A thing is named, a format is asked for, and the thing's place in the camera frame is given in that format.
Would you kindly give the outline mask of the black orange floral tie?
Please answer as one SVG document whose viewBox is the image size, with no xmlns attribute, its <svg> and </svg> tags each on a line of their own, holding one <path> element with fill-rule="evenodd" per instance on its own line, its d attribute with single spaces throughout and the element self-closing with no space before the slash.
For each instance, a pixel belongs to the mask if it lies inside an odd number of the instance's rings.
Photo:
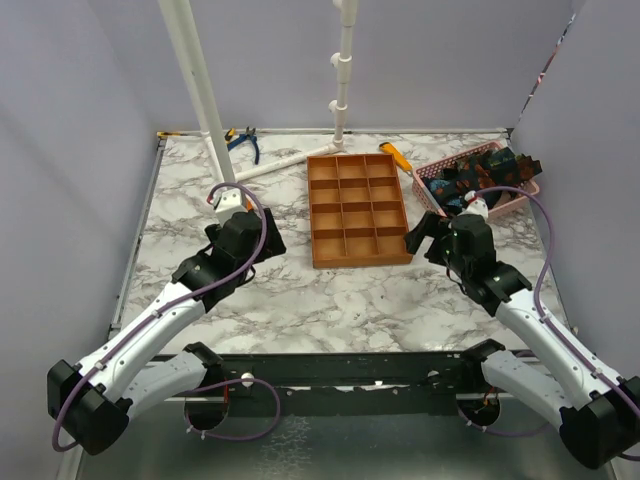
<svg viewBox="0 0 640 480">
<path fill-rule="evenodd" d="M 518 187 L 541 172 L 539 160 L 516 155 L 505 147 L 495 153 L 474 154 L 457 167 L 445 168 L 438 178 L 461 181 L 469 191 L 480 191 L 496 186 Z"/>
</svg>

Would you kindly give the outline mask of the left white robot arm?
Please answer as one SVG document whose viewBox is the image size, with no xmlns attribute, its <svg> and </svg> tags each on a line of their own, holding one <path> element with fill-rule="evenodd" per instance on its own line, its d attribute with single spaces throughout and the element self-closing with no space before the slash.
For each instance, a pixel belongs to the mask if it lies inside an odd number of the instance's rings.
<svg viewBox="0 0 640 480">
<path fill-rule="evenodd" d="M 254 266 L 285 253 L 268 208 L 236 212 L 206 227 L 208 245 L 183 260 L 153 302 L 105 345 L 71 364 L 58 361 L 47 374 L 47 407 L 54 431 L 66 431 L 89 455 L 107 450 L 129 422 L 178 393 L 210 394 L 254 384 L 235 374 L 201 342 L 168 362 L 149 361 L 188 325 L 248 283 Z"/>
</svg>

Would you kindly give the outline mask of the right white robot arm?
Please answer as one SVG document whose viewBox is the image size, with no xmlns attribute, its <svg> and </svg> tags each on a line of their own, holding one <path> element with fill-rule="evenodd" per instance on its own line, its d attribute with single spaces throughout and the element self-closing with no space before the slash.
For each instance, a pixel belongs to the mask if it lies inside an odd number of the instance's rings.
<svg viewBox="0 0 640 480">
<path fill-rule="evenodd" d="M 463 294 L 514 332 L 546 368 L 541 373 L 494 346 L 459 367 L 469 390 L 495 386 L 534 410 L 584 467 L 598 469 L 639 442 L 639 379 L 624 378 L 589 351 L 535 296 L 531 283 L 497 259 L 493 233 L 477 214 L 427 212 L 404 237 L 414 253 L 445 268 Z"/>
</svg>

